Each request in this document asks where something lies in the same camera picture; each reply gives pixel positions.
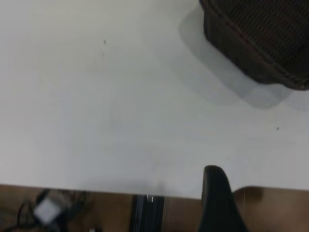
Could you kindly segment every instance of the black cable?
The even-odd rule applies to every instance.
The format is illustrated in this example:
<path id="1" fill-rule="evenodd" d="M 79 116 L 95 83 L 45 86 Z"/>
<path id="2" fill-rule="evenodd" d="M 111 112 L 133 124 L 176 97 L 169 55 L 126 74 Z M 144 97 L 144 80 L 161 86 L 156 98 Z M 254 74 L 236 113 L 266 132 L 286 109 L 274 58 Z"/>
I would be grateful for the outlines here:
<path id="1" fill-rule="evenodd" d="M 27 214 L 32 218 L 33 221 L 32 222 L 26 221 L 26 222 L 22 223 L 21 222 L 21 216 L 22 216 L 22 213 L 23 213 L 23 211 L 25 210 L 26 207 L 28 207 Z M 32 203 L 30 201 L 25 201 L 21 204 L 21 206 L 18 209 L 16 225 L 10 226 L 10 227 L 2 230 L 1 232 L 13 232 L 13 231 L 17 231 L 17 230 L 30 230 L 30 229 L 37 227 L 38 225 L 39 225 L 38 222 L 33 217 Z"/>

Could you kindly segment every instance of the woven basket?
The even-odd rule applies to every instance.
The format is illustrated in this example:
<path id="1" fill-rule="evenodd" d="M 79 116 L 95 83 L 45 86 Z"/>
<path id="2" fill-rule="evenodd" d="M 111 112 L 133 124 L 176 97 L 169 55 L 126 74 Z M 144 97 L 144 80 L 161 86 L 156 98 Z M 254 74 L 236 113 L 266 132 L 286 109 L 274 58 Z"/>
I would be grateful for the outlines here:
<path id="1" fill-rule="evenodd" d="M 246 75 L 309 89 L 308 0 L 200 0 L 207 39 Z"/>

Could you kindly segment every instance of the white table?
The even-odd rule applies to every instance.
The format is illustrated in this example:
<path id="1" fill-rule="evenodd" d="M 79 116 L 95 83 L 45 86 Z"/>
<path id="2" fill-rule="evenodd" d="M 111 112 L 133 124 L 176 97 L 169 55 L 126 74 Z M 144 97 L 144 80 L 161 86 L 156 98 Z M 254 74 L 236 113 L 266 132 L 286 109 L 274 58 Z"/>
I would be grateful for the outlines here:
<path id="1" fill-rule="evenodd" d="M 0 183 L 200 198 L 309 189 L 309 92 L 244 76 L 197 0 L 1 0 Z"/>

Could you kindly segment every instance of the wooden floor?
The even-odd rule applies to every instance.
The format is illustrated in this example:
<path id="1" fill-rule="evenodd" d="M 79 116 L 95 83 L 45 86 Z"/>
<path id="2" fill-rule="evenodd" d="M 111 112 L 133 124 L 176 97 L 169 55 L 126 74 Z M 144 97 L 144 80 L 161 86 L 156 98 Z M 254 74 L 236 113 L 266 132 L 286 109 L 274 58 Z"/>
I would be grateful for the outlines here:
<path id="1" fill-rule="evenodd" d="M 24 200 L 33 200 L 36 188 L 0 186 L 0 229 L 14 224 Z M 70 231 L 127 232 L 132 196 L 91 193 L 89 210 L 70 224 Z M 235 193 L 239 211 L 251 232 L 309 232 L 309 192 L 246 188 Z M 162 232 L 194 232 L 201 215 L 199 200 L 166 198 Z"/>

